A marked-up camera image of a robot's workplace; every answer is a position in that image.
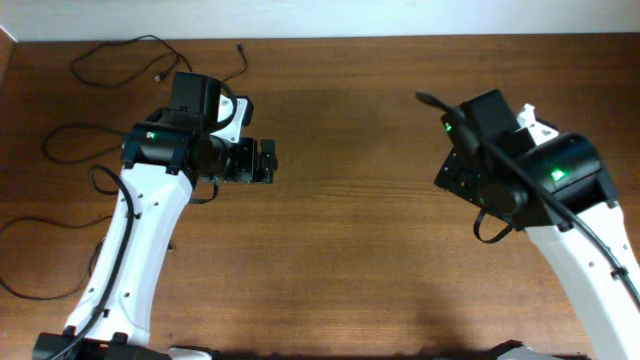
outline green led light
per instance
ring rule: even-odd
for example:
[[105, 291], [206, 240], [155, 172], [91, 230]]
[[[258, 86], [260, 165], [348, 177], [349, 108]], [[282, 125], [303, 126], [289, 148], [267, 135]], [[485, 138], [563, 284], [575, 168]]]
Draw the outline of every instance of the green led light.
[[551, 178], [553, 179], [553, 181], [558, 181], [560, 179], [562, 179], [563, 177], [565, 177], [564, 171], [560, 170], [560, 169], [555, 169], [551, 172]]

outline wire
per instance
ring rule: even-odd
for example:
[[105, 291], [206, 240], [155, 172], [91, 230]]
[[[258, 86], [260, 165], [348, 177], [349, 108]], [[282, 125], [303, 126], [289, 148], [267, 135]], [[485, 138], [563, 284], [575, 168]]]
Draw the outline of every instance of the wire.
[[237, 43], [236, 44], [236, 49], [238, 49], [238, 52], [240, 53], [240, 56], [242, 57], [242, 63], [244, 64], [244, 67], [242, 68], [242, 70], [235, 72], [229, 76], [227, 76], [226, 78], [224, 78], [224, 80], [222, 80], [222, 82], [227, 82], [231, 79], [233, 79], [236, 76], [240, 76], [242, 74], [244, 74], [248, 69], [249, 69], [249, 61], [247, 61], [247, 56], [244, 54], [244, 47], [242, 46], [241, 43]]
[[513, 230], [513, 225], [509, 224], [504, 227], [504, 229], [500, 230], [500, 232], [489, 240], [485, 240], [480, 236], [480, 225], [482, 225], [482, 219], [487, 214], [484, 209], [480, 209], [478, 216], [476, 216], [476, 221], [473, 222], [473, 234], [476, 236], [476, 239], [482, 241], [485, 244], [495, 244], [502, 240], [505, 236], [509, 235], [509, 233]]
[[[117, 83], [114, 83], [114, 84], [101, 83], [101, 82], [97, 82], [97, 81], [88, 80], [88, 79], [86, 79], [85, 77], [83, 77], [82, 75], [80, 75], [78, 73], [78, 69], [76, 68], [76, 65], [79, 62], [81, 62], [82, 60], [84, 60], [84, 59], [90, 57], [91, 55], [95, 54], [100, 49], [107, 48], [107, 47], [125, 46], [125, 45], [129, 45], [129, 44], [138, 42], [138, 41], [140, 41], [142, 39], [145, 39], [145, 38], [152, 38], [152, 39], [155, 39], [155, 40], [159, 41], [162, 45], [164, 45], [167, 49], [169, 49], [170, 52], [156, 56], [155, 58], [151, 59], [145, 66], [143, 66], [142, 69], [138, 70], [137, 72], [135, 72], [131, 76], [129, 76], [129, 77], [127, 77], [127, 78], [125, 78], [125, 79], [123, 79], [121, 81], [118, 81]], [[189, 63], [189, 60], [187, 60], [187, 58], [184, 55], [182, 55], [181, 53], [176, 51], [176, 49], [174, 49], [171, 45], [167, 44], [166, 41], [160, 39], [159, 37], [157, 37], [155, 35], [148, 34], [148, 35], [139, 36], [139, 37], [131, 39], [131, 40], [119, 41], [119, 42], [103, 42], [103, 43], [98, 44], [98, 46], [90, 49], [86, 53], [84, 53], [84, 54], [78, 56], [77, 58], [73, 59], [73, 61], [71, 62], [71, 74], [73, 74], [73, 76], [76, 79], [78, 79], [78, 81], [80, 81], [81, 83], [83, 83], [85, 85], [88, 85], [88, 86], [101, 87], [101, 88], [117, 88], [117, 87], [125, 85], [125, 84], [133, 81], [134, 79], [138, 78], [140, 75], [144, 74], [147, 71], [147, 69], [149, 69], [153, 64], [155, 64], [158, 61], [164, 59], [165, 57], [171, 56], [171, 55], [175, 56], [175, 61], [165, 71], [162, 71], [158, 75], [156, 75], [156, 77], [155, 77], [156, 81], [164, 80], [169, 75], [169, 73], [178, 65], [178, 62], [180, 62], [180, 60], [184, 61], [185, 65], [189, 69], [189, 72], [193, 72], [193, 69], [191, 68], [191, 64]]]
[[426, 93], [426, 92], [416, 92], [416, 97], [422, 101], [423, 103], [439, 108], [446, 113], [450, 114], [454, 118], [455, 126], [463, 126], [465, 129], [469, 130], [473, 135], [480, 141], [480, 143], [484, 146], [486, 150], [491, 152], [494, 156], [496, 156], [505, 166], [507, 166], [511, 171], [513, 171], [519, 178], [522, 180], [530, 189], [532, 189], [547, 205], [549, 205], [553, 210], [555, 210], [565, 221], [571, 222], [576, 225], [584, 235], [593, 243], [593, 245], [598, 249], [598, 251], [604, 256], [605, 259], [609, 262], [613, 271], [611, 273], [612, 276], [620, 278], [626, 287], [629, 295], [631, 296], [633, 302], [635, 303], [638, 310], [640, 310], [640, 293], [638, 293], [638, 289], [635, 287], [631, 279], [629, 278], [629, 274], [627, 270], [622, 267], [620, 261], [615, 257], [611, 249], [598, 237], [598, 235], [584, 222], [580, 219], [573, 211], [567, 208], [564, 204], [562, 204], [558, 199], [556, 199], [547, 189], [542, 187], [540, 184], [535, 182], [529, 174], [527, 174], [521, 167], [518, 165], [513, 159], [509, 157], [500, 147], [493, 144], [487, 137], [485, 137], [480, 131], [475, 129], [473, 126], [469, 126], [462, 115], [455, 111], [453, 108], [442, 102], [440, 99], [435, 96]]
[[[4, 231], [6, 231], [8, 228], [12, 227], [15, 224], [21, 223], [21, 222], [40, 222], [40, 223], [44, 223], [44, 224], [48, 224], [48, 225], [53, 225], [53, 226], [57, 226], [57, 227], [61, 227], [64, 229], [84, 229], [84, 228], [88, 228], [91, 227], [93, 225], [99, 224], [107, 219], [111, 219], [111, 215], [109, 216], [105, 216], [102, 217], [100, 219], [91, 221], [87, 224], [82, 224], [82, 225], [69, 225], [69, 224], [63, 224], [63, 223], [59, 223], [56, 221], [52, 221], [49, 219], [44, 219], [44, 218], [40, 218], [40, 217], [33, 217], [33, 216], [22, 216], [19, 218], [15, 218], [12, 219], [11, 221], [9, 221], [8, 223], [4, 224], [2, 227], [0, 227], [0, 234], [2, 234]], [[75, 293], [77, 293], [78, 291], [82, 290], [82, 287], [84, 285], [85, 280], [91, 276], [91, 268], [93, 267], [93, 264], [95, 263], [96, 259], [98, 258], [98, 254], [100, 254], [100, 249], [102, 247], [102, 241], [98, 243], [98, 245], [96, 245], [93, 254], [91, 255], [91, 258], [89, 258], [89, 263], [87, 265], [87, 269], [84, 273], [84, 275], [82, 276], [82, 279], [80, 279], [80, 281], [78, 282], [78, 285], [76, 285], [72, 290], [69, 290], [61, 295], [54, 295], [54, 296], [46, 296], [46, 297], [41, 297], [41, 296], [35, 296], [35, 295], [27, 295], [27, 294], [23, 294], [21, 292], [18, 292], [17, 290], [14, 290], [11, 286], [9, 286], [3, 279], [2, 277], [0, 277], [0, 286], [3, 287], [5, 290], [7, 290], [9, 293], [11, 293], [13, 296], [19, 297], [20, 299], [25, 299], [25, 300], [36, 300], [36, 301], [48, 301], [48, 300], [59, 300], [59, 299], [64, 299], [67, 298]]]
[[206, 203], [210, 202], [211, 200], [215, 199], [218, 196], [218, 190], [220, 188], [218, 187], [218, 183], [214, 182], [212, 184], [213, 184], [213, 194], [211, 194], [210, 198], [199, 199], [199, 198], [192, 197], [191, 199], [189, 199], [189, 204], [191, 204], [191, 205], [203, 205], [203, 204], [206, 204]]
[[119, 136], [125, 135], [125, 133], [122, 131], [114, 130], [102, 125], [95, 125], [95, 124], [88, 124], [88, 123], [71, 123], [71, 124], [60, 125], [54, 128], [53, 130], [51, 130], [42, 141], [42, 145], [41, 145], [42, 154], [44, 155], [45, 158], [47, 158], [47, 160], [56, 164], [65, 164], [65, 165], [80, 164], [122, 148], [121, 145], [114, 145], [110, 148], [104, 149], [102, 151], [83, 157], [81, 159], [65, 160], [65, 159], [56, 158], [55, 156], [51, 155], [51, 153], [49, 153], [49, 149], [48, 149], [49, 142], [54, 136], [56, 136], [61, 131], [69, 130], [69, 129], [93, 129], [93, 130], [100, 130], [106, 133], [119, 135]]
[[118, 278], [118, 273], [120, 272], [120, 266], [122, 265], [122, 260], [124, 259], [124, 254], [127, 249], [127, 244], [129, 243], [129, 237], [131, 236], [131, 230], [133, 228], [133, 221], [135, 217], [134, 217], [133, 199], [131, 198], [131, 194], [129, 193], [129, 190], [124, 185], [122, 180], [118, 177], [118, 175], [116, 175], [113, 171], [109, 170], [108, 168], [102, 165], [94, 165], [89, 169], [89, 174], [90, 174], [89, 179], [91, 181], [93, 181], [94, 179], [94, 177], [91, 174], [95, 171], [102, 171], [105, 174], [107, 174], [107, 176], [109, 176], [111, 180], [113, 180], [113, 182], [116, 183], [120, 191], [122, 191], [122, 194], [127, 204], [127, 215], [126, 215], [127, 224], [124, 230], [124, 235], [122, 236], [122, 242], [120, 242], [120, 247], [118, 248], [118, 254], [116, 255], [116, 260], [113, 264], [113, 268], [111, 268], [111, 274], [109, 275], [109, 280], [107, 281], [107, 285], [105, 286], [104, 292], [102, 293], [102, 297], [100, 298], [98, 305], [93, 309], [91, 318], [89, 318], [89, 321], [87, 322], [87, 324], [82, 328], [82, 330], [76, 336], [73, 337], [73, 339], [71, 340], [71, 342], [69, 342], [69, 344], [67, 344], [67, 346], [58, 350], [56, 353], [52, 354], [51, 356], [47, 357], [46, 360], [57, 359], [61, 355], [66, 354], [69, 350], [73, 349], [76, 345], [78, 345], [82, 341], [82, 339], [84, 339], [84, 337], [91, 331], [91, 329], [98, 322], [98, 320], [100, 319], [100, 317], [105, 311], [105, 306], [107, 305], [107, 301], [109, 300], [109, 296], [111, 296], [111, 291], [113, 290], [113, 286], [115, 285], [116, 279]]
[[89, 184], [93, 190], [99, 192], [102, 195], [118, 195], [118, 190], [104, 190], [96, 184], [95, 171], [89, 171]]

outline wood grain surface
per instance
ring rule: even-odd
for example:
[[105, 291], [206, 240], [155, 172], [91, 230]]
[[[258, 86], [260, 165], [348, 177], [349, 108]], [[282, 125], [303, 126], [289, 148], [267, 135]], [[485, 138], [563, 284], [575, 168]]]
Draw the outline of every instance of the wood grain surface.
[[9, 65], [9, 58], [13, 50], [13, 39], [0, 28], [0, 87], [2, 87], [2, 81], [4, 80], [4, 74], [7, 72], [7, 66]]
[[[639, 35], [243, 43], [250, 69], [230, 85], [255, 104], [244, 134], [276, 139], [280, 168], [273, 185], [224, 184], [216, 201], [184, 211], [173, 234], [178, 250], [158, 281], [149, 347], [385, 356], [518, 339], [543, 352], [593, 354], [527, 237], [481, 244], [471, 231], [476, 209], [433, 185], [451, 145], [440, 113], [414, 90], [459, 103], [500, 88], [514, 110], [535, 104], [561, 130], [587, 135], [613, 174], [637, 248]], [[241, 65], [231, 40], [171, 44], [199, 73], [223, 77]], [[77, 82], [70, 60], [93, 45], [16, 46], [0, 95], [2, 223], [111, 214], [114, 199], [90, 189], [89, 164], [48, 163], [40, 142], [69, 122], [126, 131], [168, 104], [170, 79], [152, 80], [166, 64], [119, 89]], [[82, 70], [120, 79], [162, 52], [140, 43]], [[52, 150], [72, 158], [119, 141], [79, 131]], [[119, 154], [95, 162], [117, 169]], [[11, 228], [0, 241], [0, 276], [24, 292], [63, 292], [107, 227]], [[500, 227], [493, 221], [483, 231]], [[0, 357], [30, 358], [38, 334], [59, 333], [78, 298], [38, 303], [0, 291]]]

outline power cord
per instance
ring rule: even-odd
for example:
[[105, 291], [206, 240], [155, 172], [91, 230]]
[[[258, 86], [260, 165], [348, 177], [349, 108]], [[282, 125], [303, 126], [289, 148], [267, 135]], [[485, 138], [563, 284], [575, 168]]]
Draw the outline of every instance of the power cord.
[[556, 211], [566, 221], [576, 225], [580, 230], [582, 230], [584, 235], [586, 235], [586, 237], [593, 243], [598, 251], [600, 251], [604, 258], [607, 259], [607, 261], [613, 268], [613, 272], [611, 273], [611, 275], [613, 277], [619, 278], [622, 281], [627, 291], [629, 292], [629, 296], [631, 296], [636, 307], [640, 310], [640, 293], [638, 293], [638, 289], [631, 281], [631, 278], [629, 278], [628, 271], [622, 266], [622, 264], [620, 264], [620, 261], [618, 261], [613, 252], [611, 252], [611, 249], [609, 249], [609, 247], [604, 243], [604, 241], [602, 241], [602, 239], [600, 239], [600, 237], [598, 237], [598, 235], [589, 227], [589, 225], [587, 225], [573, 211], [571, 211], [563, 203], [561, 203], [558, 199], [551, 195], [551, 193], [549, 193], [547, 189], [531, 179], [531, 177], [520, 167], [520, 165], [518, 165], [513, 159], [511, 159], [509, 155], [507, 155], [501, 148], [493, 144], [489, 139], [487, 139], [486, 136], [484, 136], [473, 126], [469, 126], [460, 113], [429, 93], [416, 92], [416, 97], [423, 103], [441, 109], [447, 114], [450, 114], [453, 117], [454, 126], [462, 126], [465, 130], [469, 131], [473, 136], [476, 137], [476, 139], [478, 139], [485, 150], [488, 150], [497, 159], [499, 159], [503, 163], [503, 165], [509, 168], [518, 178], [520, 178], [520, 180], [522, 180], [522, 182], [525, 183], [527, 187], [533, 190], [545, 203], [547, 203], [549, 207]]
[[247, 56], [244, 54], [244, 47], [242, 46], [242, 44], [241, 43], [237, 43], [236, 44], [236, 49], [238, 49], [238, 53], [240, 53], [240, 56], [242, 57], [242, 63], [244, 64], [244, 66], [243, 66], [242, 70], [240, 70], [240, 71], [238, 71], [236, 73], [233, 73], [233, 74], [227, 76], [226, 78], [224, 78], [222, 80], [223, 83], [233, 79], [236, 76], [244, 74], [249, 69], [249, 62], [247, 61]]
[[[22, 217], [19, 217], [19, 218], [15, 218], [15, 219], [9, 221], [8, 223], [4, 224], [2, 227], [0, 227], [0, 234], [5, 232], [8, 228], [12, 227], [13, 225], [16, 225], [16, 224], [22, 223], [22, 222], [39, 222], [39, 223], [43, 223], [43, 224], [49, 224], [49, 225], [61, 227], [61, 228], [64, 228], [64, 229], [84, 229], [84, 228], [88, 228], [88, 227], [91, 227], [93, 225], [99, 224], [99, 223], [101, 223], [101, 222], [103, 222], [103, 221], [105, 221], [107, 219], [111, 219], [111, 217], [112, 217], [111, 215], [105, 216], [103, 218], [91, 221], [90, 223], [83, 224], [83, 225], [69, 225], [69, 224], [63, 224], [63, 223], [60, 223], [60, 222], [56, 222], [56, 221], [52, 221], [52, 220], [45, 219], [45, 218], [40, 218], [40, 217], [22, 216]], [[72, 290], [67, 291], [67, 292], [65, 292], [65, 293], [63, 293], [61, 295], [46, 296], [46, 297], [35, 296], [35, 295], [27, 295], [27, 294], [21, 293], [21, 292], [15, 290], [15, 289], [13, 289], [11, 286], [9, 286], [2, 279], [2, 277], [0, 277], [0, 286], [2, 286], [5, 290], [7, 290], [13, 296], [16, 296], [16, 297], [18, 297], [20, 299], [25, 299], [25, 300], [48, 301], [48, 300], [59, 300], [59, 299], [67, 298], [67, 297], [77, 293], [78, 291], [82, 290], [82, 287], [84, 285], [85, 280], [87, 280], [88, 277], [91, 277], [91, 269], [93, 268], [94, 263], [98, 259], [98, 255], [100, 254], [101, 248], [102, 248], [102, 241], [100, 241], [96, 245], [95, 249], [93, 250], [93, 254], [89, 258], [89, 263], [87, 264], [87, 269], [86, 269], [84, 275], [82, 276], [82, 279], [80, 279], [80, 281], [78, 282], [78, 285], [76, 285]]]
[[104, 149], [102, 151], [99, 151], [95, 154], [83, 157], [81, 159], [72, 159], [72, 160], [65, 160], [65, 159], [60, 159], [57, 158], [53, 155], [51, 155], [51, 153], [49, 153], [49, 142], [51, 141], [51, 139], [56, 136], [58, 133], [64, 131], [64, 130], [70, 130], [70, 129], [91, 129], [91, 130], [100, 130], [109, 134], [113, 134], [113, 135], [118, 135], [118, 136], [124, 136], [125, 133], [122, 131], [118, 131], [106, 126], [102, 126], [102, 125], [95, 125], [95, 124], [88, 124], [88, 123], [71, 123], [71, 124], [64, 124], [61, 126], [58, 126], [56, 128], [54, 128], [53, 130], [51, 130], [47, 136], [45, 136], [44, 140], [42, 141], [42, 144], [40, 146], [41, 150], [42, 150], [42, 154], [44, 155], [45, 158], [47, 158], [47, 160], [55, 163], [55, 164], [65, 164], [65, 165], [70, 165], [70, 164], [81, 164], [84, 162], [87, 162], [89, 160], [93, 160], [97, 157], [100, 157], [102, 155], [108, 154], [114, 150], [118, 150], [121, 149], [122, 146], [121, 145], [114, 145], [110, 148]]
[[[154, 39], [154, 40], [160, 42], [167, 49], [169, 49], [170, 52], [154, 57], [144, 67], [142, 67], [142, 69], [138, 70], [137, 72], [135, 72], [134, 74], [132, 74], [128, 78], [123, 79], [123, 80], [121, 80], [121, 81], [119, 81], [117, 83], [113, 83], [113, 84], [108, 84], [108, 83], [102, 83], [102, 82], [88, 80], [84, 76], [80, 75], [80, 73], [78, 73], [78, 69], [76, 68], [76, 65], [79, 62], [81, 62], [82, 60], [87, 59], [91, 55], [95, 54], [100, 49], [113, 48], [113, 47], [119, 47], [119, 46], [126, 46], [126, 45], [136, 43], [136, 42], [138, 42], [138, 41], [140, 41], [142, 39], [146, 39], [146, 38], [151, 38], [151, 39]], [[98, 46], [92, 48], [91, 50], [87, 51], [86, 53], [84, 53], [84, 54], [78, 56], [77, 58], [73, 59], [73, 61], [71, 62], [71, 74], [73, 74], [73, 76], [76, 79], [78, 79], [78, 81], [80, 81], [81, 83], [83, 83], [85, 85], [88, 85], [88, 86], [101, 87], [101, 88], [118, 88], [118, 87], [120, 87], [122, 85], [128, 84], [131, 81], [135, 80], [140, 75], [144, 74], [145, 71], [147, 71], [147, 69], [149, 69], [151, 67], [151, 65], [153, 65], [153, 64], [157, 63], [158, 61], [166, 58], [167, 56], [171, 56], [171, 55], [175, 56], [175, 60], [173, 61], [171, 66], [169, 66], [166, 70], [158, 73], [154, 77], [154, 80], [156, 82], [160, 82], [160, 81], [164, 80], [169, 75], [169, 73], [171, 73], [171, 71], [173, 69], [175, 69], [175, 67], [178, 65], [180, 60], [182, 60], [185, 63], [185, 65], [189, 69], [189, 72], [193, 72], [193, 69], [191, 68], [191, 64], [189, 64], [189, 60], [187, 60], [187, 58], [184, 55], [182, 55], [181, 53], [176, 51], [176, 49], [171, 47], [171, 45], [167, 44], [166, 41], [160, 39], [159, 37], [157, 37], [155, 35], [148, 34], [148, 35], [138, 36], [137, 38], [134, 38], [134, 39], [131, 39], [131, 40], [117, 41], [117, 42], [103, 42], [103, 43], [98, 44]]]

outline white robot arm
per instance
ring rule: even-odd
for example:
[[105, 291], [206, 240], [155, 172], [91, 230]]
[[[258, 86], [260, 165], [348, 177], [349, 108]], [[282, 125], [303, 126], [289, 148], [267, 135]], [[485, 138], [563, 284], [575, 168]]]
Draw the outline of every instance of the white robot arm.
[[[484, 213], [510, 224], [485, 242], [496, 242], [512, 228], [524, 230], [560, 279], [598, 359], [640, 359], [640, 268], [617, 192], [595, 148], [578, 135], [558, 136], [535, 117], [531, 105], [515, 117], [498, 91], [456, 109], [429, 94], [418, 97], [447, 112], [443, 125], [454, 149], [436, 185], [482, 209], [476, 236]], [[515, 165], [506, 164], [496, 151]], [[542, 192], [561, 205], [551, 204]], [[572, 211], [601, 244], [558, 207]]]
[[212, 182], [214, 197], [218, 181], [273, 182], [275, 142], [262, 140], [259, 152], [256, 140], [240, 136], [252, 109], [248, 98], [236, 98], [224, 83], [176, 73], [170, 107], [125, 136], [120, 177], [102, 168], [120, 192], [94, 274], [63, 335], [40, 334], [33, 359], [212, 358], [207, 349], [175, 347], [161, 354], [144, 346], [171, 234], [184, 207], [202, 202], [191, 199], [196, 182]]

